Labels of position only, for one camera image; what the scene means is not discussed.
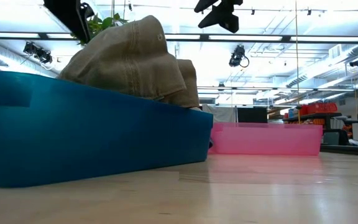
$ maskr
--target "white wall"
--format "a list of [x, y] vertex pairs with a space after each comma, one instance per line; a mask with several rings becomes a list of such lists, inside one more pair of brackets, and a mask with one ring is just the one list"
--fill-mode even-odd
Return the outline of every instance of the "white wall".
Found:
[[[352, 119], [357, 119], [356, 115], [356, 100], [354, 97], [346, 98], [346, 104], [339, 106], [339, 101], [336, 101], [338, 112], [344, 116], [352, 116]], [[357, 114], [358, 114], [358, 97], [357, 97]], [[358, 140], [358, 124], [353, 124], [353, 138]]]

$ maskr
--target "green leaves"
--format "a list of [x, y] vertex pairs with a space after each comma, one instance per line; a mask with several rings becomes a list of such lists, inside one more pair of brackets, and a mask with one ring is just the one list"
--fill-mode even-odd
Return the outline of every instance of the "green leaves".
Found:
[[[92, 19], [88, 20], [89, 35], [92, 39], [93, 37], [96, 37], [100, 32], [109, 27], [119, 26], [120, 24], [125, 24], [127, 22], [128, 20], [121, 19], [118, 13], [116, 13], [113, 17], [107, 17], [103, 20], [101, 20], [98, 15], [95, 15]], [[86, 45], [86, 43], [82, 40], [79, 44], [81, 44], [82, 46]]]

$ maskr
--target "blue plastic bin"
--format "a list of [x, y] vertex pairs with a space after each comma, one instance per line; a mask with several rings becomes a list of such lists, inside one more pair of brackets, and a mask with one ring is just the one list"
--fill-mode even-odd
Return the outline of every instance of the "blue plastic bin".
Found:
[[211, 114], [0, 72], [0, 187], [204, 161]]

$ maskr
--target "pink plastic bin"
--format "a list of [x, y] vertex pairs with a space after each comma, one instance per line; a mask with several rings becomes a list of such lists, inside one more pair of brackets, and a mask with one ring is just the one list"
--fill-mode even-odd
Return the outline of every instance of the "pink plastic bin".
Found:
[[322, 134], [321, 125], [214, 123], [209, 153], [317, 156]]

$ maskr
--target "wooden table surface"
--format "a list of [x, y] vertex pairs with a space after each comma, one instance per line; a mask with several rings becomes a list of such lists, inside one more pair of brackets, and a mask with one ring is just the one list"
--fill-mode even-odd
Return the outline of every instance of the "wooden table surface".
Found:
[[358, 156], [207, 162], [0, 189], [0, 224], [358, 224]]

